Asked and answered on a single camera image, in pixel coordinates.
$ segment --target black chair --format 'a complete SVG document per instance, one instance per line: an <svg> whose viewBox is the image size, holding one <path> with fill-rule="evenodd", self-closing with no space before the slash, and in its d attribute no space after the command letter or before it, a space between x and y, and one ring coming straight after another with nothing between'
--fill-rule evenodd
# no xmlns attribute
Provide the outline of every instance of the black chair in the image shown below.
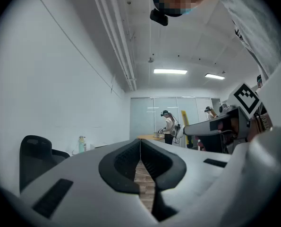
<svg viewBox="0 0 281 227"><path fill-rule="evenodd" d="M66 152L52 149L51 141L35 135L22 140L19 153L20 192L34 179L70 157Z"/></svg>

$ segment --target wooden floor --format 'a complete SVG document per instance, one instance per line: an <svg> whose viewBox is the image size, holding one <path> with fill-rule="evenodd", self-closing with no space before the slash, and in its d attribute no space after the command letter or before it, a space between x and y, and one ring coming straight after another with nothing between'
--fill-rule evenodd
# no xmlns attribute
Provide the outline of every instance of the wooden floor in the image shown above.
<svg viewBox="0 0 281 227"><path fill-rule="evenodd" d="M146 208L152 212L155 194L155 182L150 177L150 174L146 170L141 160L136 167L134 182L140 187L140 200L146 206Z"/></svg>

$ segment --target fluorescent light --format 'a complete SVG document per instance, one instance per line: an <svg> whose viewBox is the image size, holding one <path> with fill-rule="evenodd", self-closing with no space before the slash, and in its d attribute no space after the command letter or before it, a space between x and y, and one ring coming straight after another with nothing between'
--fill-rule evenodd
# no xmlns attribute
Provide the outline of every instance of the fluorescent light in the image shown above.
<svg viewBox="0 0 281 227"><path fill-rule="evenodd" d="M224 77L220 77L220 76L216 76L216 75L212 75L212 74L206 74L205 77L206 77L206 78L219 79L219 80L225 79Z"/></svg>
<svg viewBox="0 0 281 227"><path fill-rule="evenodd" d="M160 74L160 73L165 73L165 74L186 74L187 70L155 69L154 73L156 73L156 74Z"/></svg>

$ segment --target woman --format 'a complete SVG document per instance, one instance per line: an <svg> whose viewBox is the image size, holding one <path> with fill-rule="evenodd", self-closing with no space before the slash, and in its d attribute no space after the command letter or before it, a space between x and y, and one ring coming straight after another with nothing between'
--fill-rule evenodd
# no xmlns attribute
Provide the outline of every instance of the woman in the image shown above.
<svg viewBox="0 0 281 227"><path fill-rule="evenodd" d="M215 113L215 111L211 107L206 107L205 112L208 113L208 115L207 115L208 120L218 117L218 115Z"/></svg>
<svg viewBox="0 0 281 227"><path fill-rule="evenodd" d="M167 110L164 110L162 113L161 113L161 117L165 117L166 118L166 123L167 123L167 126L165 128L163 128L163 133L164 133L164 142L166 144L169 144L171 145L172 142L173 142L173 139L174 139L174 136L172 136L170 134L170 131L171 129L173 128L174 126L174 123L175 123L175 119L173 117L173 115L171 113L169 113L169 111Z"/></svg>

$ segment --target wooden table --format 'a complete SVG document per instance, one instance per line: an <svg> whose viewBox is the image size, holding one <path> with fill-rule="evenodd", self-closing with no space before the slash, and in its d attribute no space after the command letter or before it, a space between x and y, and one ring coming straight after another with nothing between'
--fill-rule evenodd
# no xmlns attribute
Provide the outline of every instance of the wooden table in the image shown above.
<svg viewBox="0 0 281 227"><path fill-rule="evenodd" d="M149 135L139 135L139 136L137 136L137 139L140 139L140 140L163 140L164 139L164 135L161 136L161 138L156 138L152 134L149 134Z"/></svg>

